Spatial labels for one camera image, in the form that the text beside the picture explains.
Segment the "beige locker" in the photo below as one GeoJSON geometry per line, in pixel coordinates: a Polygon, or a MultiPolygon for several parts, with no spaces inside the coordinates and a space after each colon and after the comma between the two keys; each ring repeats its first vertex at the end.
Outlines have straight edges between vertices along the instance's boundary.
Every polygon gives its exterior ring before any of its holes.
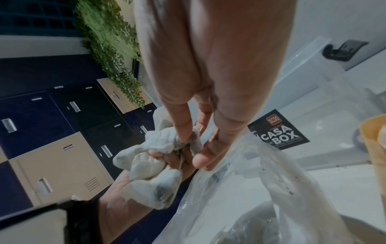
{"type": "Polygon", "coordinates": [[[80,132],[9,161],[35,206],[89,200],[113,182],[80,132]]]}
{"type": "Polygon", "coordinates": [[[7,157],[5,156],[3,149],[0,147],[0,164],[5,161],[7,161],[7,157]]]}
{"type": "MultiPolygon", "coordinates": [[[[115,85],[109,78],[99,79],[99,84],[103,87],[115,105],[122,113],[130,112],[139,108],[137,105],[129,101],[127,96],[115,85]]],[[[152,103],[148,96],[142,91],[142,98],[145,100],[145,105],[152,103]]]]}

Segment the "hand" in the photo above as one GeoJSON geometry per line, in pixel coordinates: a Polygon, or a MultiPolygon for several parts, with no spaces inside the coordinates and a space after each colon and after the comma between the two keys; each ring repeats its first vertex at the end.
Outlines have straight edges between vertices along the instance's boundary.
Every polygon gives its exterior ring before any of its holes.
{"type": "Polygon", "coordinates": [[[135,0],[141,55],[182,142],[192,133],[187,102],[203,133],[216,129],[196,168],[212,170],[257,114],[278,74],[295,0],[135,0]]]}
{"type": "MultiPolygon", "coordinates": [[[[178,168],[180,158],[175,152],[162,154],[150,151],[153,157],[160,158],[171,168],[178,168]]],[[[189,145],[183,148],[182,155],[185,162],[182,166],[183,180],[191,176],[196,170],[192,165],[192,155],[189,145]]],[[[149,214],[153,209],[143,206],[134,200],[125,200],[121,197],[122,189],[129,184],[130,172],[124,170],[107,192],[99,199],[99,226],[104,244],[111,243],[120,234],[140,219],[149,214]]]]}

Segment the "black label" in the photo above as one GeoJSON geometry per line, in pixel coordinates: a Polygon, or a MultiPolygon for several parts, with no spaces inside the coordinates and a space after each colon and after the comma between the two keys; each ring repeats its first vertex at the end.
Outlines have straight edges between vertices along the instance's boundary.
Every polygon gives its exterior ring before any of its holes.
{"type": "Polygon", "coordinates": [[[276,109],[250,123],[248,128],[262,141],[280,150],[310,142],[276,109]]]}

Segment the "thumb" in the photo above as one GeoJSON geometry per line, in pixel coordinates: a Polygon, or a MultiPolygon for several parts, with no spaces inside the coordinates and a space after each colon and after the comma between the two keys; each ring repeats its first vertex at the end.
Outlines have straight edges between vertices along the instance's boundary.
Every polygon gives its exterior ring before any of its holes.
{"type": "Polygon", "coordinates": [[[164,105],[170,114],[178,138],[181,142],[187,142],[193,132],[192,116],[188,104],[175,105],[164,103],[164,105]]]}

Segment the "artificial plant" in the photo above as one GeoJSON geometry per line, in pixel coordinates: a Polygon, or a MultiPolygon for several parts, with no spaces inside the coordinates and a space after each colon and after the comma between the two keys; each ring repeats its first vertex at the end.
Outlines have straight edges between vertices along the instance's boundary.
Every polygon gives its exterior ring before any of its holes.
{"type": "Polygon", "coordinates": [[[143,108],[141,84],[124,64],[128,58],[141,61],[135,27],[123,20],[115,0],[75,0],[74,3],[78,16],[74,26],[84,36],[84,47],[129,100],[143,108]]]}

